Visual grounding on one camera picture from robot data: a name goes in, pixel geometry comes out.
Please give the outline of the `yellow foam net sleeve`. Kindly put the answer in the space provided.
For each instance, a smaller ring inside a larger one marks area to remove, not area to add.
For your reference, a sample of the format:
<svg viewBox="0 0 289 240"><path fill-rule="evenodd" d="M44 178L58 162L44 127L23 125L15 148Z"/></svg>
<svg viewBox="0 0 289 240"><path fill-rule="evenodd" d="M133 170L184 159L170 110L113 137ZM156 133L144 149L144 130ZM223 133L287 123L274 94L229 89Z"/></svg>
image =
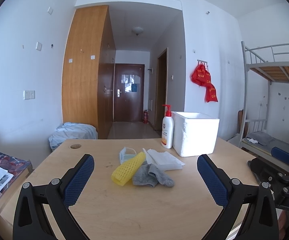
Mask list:
<svg viewBox="0 0 289 240"><path fill-rule="evenodd" d="M119 186L124 186L136 174L137 170L145 162L145 159L145 153L140 152L133 158L125 161L113 171L111 175L112 181Z"/></svg>

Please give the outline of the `white tissue cloth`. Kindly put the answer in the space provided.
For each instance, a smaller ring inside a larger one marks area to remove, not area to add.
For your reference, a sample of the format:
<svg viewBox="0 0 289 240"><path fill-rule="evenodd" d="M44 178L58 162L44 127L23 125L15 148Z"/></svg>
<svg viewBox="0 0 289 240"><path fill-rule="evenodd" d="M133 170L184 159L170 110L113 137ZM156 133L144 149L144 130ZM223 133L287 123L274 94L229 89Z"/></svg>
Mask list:
<svg viewBox="0 0 289 240"><path fill-rule="evenodd" d="M147 164L154 164L161 171L182 170L185 163L170 154L169 152L157 152L156 150L149 149L143 152L146 155Z"/></svg>

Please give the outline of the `grey sock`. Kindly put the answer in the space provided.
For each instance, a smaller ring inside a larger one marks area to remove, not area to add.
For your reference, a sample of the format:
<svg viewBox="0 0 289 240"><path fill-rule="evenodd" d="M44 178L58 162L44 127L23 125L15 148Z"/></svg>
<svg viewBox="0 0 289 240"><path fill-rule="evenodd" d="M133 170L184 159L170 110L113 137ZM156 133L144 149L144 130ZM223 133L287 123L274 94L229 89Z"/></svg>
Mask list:
<svg viewBox="0 0 289 240"><path fill-rule="evenodd" d="M165 187L174 187L174 180L154 164L142 165L132 177L132 182L136 186L156 187L160 184Z"/></svg>

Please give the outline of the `white foam box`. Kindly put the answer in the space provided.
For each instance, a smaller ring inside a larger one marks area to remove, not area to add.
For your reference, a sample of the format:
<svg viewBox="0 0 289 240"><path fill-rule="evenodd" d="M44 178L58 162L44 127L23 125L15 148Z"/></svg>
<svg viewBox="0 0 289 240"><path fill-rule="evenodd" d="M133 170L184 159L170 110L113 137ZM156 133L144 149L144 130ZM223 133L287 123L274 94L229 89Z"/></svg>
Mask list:
<svg viewBox="0 0 289 240"><path fill-rule="evenodd" d="M212 154L220 120L207 114L173 112L173 148L181 157Z"/></svg>

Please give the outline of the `grey metal bunk bed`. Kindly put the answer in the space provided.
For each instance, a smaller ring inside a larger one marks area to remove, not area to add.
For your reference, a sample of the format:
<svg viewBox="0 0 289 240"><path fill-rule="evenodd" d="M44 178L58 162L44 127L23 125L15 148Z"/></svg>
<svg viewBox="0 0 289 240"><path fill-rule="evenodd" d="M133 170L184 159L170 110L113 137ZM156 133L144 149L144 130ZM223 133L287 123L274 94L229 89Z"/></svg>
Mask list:
<svg viewBox="0 0 289 240"><path fill-rule="evenodd" d="M248 48L241 43L244 107L238 146L275 165L278 149L289 154L289 43Z"/></svg>

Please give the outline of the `light blue covered bin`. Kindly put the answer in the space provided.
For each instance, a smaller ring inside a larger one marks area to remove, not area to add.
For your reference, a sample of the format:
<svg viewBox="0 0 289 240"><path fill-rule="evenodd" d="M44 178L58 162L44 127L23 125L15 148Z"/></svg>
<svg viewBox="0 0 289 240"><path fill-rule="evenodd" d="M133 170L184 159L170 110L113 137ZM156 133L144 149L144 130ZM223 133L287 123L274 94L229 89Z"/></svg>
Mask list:
<svg viewBox="0 0 289 240"><path fill-rule="evenodd" d="M66 139L98 139L98 133L92 125L75 122L63 123L49 137L51 150L54 151Z"/></svg>

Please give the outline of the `red bags on hook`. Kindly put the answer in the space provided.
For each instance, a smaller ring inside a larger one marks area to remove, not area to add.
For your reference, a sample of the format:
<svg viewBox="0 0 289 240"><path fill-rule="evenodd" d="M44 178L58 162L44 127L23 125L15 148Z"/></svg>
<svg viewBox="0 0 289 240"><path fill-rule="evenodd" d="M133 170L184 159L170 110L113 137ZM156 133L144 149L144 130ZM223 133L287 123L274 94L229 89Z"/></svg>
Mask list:
<svg viewBox="0 0 289 240"><path fill-rule="evenodd" d="M211 83L211 74L208 71L207 62L198 61L196 68L191 74L191 81L206 89L205 102L218 102L217 91L215 86Z"/></svg>

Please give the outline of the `white lotion bottle red pump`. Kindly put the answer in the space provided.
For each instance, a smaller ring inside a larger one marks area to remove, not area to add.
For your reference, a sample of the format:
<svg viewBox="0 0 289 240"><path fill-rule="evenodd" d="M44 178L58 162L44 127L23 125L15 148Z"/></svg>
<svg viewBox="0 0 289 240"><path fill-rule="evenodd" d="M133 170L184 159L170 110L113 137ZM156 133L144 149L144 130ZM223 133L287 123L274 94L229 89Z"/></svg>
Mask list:
<svg viewBox="0 0 289 240"><path fill-rule="evenodd" d="M174 120L170 110L171 105L163 106L166 107L166 111L162 120L161 144L164 148L170 149L172 148L173 142Z"/></svg>

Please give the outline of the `red fire extinguisher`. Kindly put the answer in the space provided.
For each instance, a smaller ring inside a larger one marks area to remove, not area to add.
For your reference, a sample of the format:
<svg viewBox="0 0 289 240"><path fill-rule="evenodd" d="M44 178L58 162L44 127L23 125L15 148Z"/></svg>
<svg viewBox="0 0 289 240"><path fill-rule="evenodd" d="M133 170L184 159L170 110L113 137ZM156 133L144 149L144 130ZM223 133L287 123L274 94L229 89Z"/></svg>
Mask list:
<svg viewBox="0 0 289 240"><path fill-rule="evenodd" d="M148 111L147 111L147 110L144 111L143 123L144 123L144 124L147 124L147 123L148 123Z"/></svg>

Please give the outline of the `orange wooden wardrobe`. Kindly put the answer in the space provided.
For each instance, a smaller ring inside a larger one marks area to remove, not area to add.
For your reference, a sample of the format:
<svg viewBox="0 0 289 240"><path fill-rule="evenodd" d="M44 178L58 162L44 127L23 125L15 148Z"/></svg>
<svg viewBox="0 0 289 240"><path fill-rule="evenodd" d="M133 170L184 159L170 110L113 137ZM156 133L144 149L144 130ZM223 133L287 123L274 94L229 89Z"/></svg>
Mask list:
<svg viewBox="0 0 289 240"><path fill-rule="evenodd" d="M108 137L113 124L115 55L109 7L77 9L64 55L63 121L92 125L99 139Z"/></svg>

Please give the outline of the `dark brown entrance door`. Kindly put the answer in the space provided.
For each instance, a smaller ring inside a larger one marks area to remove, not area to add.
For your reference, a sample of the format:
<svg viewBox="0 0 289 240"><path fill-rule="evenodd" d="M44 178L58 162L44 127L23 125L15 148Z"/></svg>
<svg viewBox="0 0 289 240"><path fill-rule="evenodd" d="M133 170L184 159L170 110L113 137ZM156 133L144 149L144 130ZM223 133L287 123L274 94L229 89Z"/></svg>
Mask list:
<svg viewBox="0 0 289 240"><path fill-rule="evenodd" d="M144 106L143 64L115 64L114 121L140 122Z"/></svg>

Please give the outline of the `ceiling lamp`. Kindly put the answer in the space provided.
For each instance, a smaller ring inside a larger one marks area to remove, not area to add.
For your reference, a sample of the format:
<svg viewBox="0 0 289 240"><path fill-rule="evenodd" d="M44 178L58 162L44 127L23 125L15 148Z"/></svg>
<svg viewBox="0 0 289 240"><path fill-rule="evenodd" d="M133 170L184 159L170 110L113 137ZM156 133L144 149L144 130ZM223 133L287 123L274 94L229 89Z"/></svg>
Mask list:
<svg viewBox="0 0 289 240"><path fill-rule="evenodd" d="M144 32L144 29L142 27L133 27L132 28L132 33L135 34L136 36L141 35Z"/></svg>

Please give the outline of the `white wall switch pair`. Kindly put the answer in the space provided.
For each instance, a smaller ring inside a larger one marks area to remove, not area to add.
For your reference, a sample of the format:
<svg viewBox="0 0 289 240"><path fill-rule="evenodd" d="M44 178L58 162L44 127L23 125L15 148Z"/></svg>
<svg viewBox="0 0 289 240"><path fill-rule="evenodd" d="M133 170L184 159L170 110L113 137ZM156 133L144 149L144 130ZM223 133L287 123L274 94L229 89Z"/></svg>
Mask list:
<svg viewBox="0 0 289 240"><path fill-rule="evenodd" d="M23 92L23 99L24 100L35 99L35 91L34 90L25 90Z"/></svg>

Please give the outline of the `side wooden door frame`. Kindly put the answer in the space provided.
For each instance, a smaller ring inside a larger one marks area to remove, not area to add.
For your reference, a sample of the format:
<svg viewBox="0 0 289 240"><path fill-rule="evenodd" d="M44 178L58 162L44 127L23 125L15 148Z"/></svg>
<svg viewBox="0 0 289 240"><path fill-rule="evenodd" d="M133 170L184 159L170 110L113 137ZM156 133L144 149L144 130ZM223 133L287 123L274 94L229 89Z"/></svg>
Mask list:
<svg viewBox="0 0 289 240"><path fill-rule="evenodd" d="M163 53L157 58L156 69L156 103L155 103L155 130L161 131L162 120L164 117L164 107L166 103L166 90L167 90L167 53L165 49Z"/></svg>

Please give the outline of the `white square wall plate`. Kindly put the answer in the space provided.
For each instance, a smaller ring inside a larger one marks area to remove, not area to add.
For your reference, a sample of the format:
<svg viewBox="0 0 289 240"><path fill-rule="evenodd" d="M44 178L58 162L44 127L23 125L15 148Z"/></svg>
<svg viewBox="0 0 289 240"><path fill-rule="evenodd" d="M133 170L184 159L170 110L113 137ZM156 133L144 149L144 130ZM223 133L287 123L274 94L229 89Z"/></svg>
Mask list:
<svg viewBox="0 0 289 240"><path fill-rule="evenodd" d="M42 44L40 42L36 43L36 50L38 50L38 51L42 50Z"/></svg>

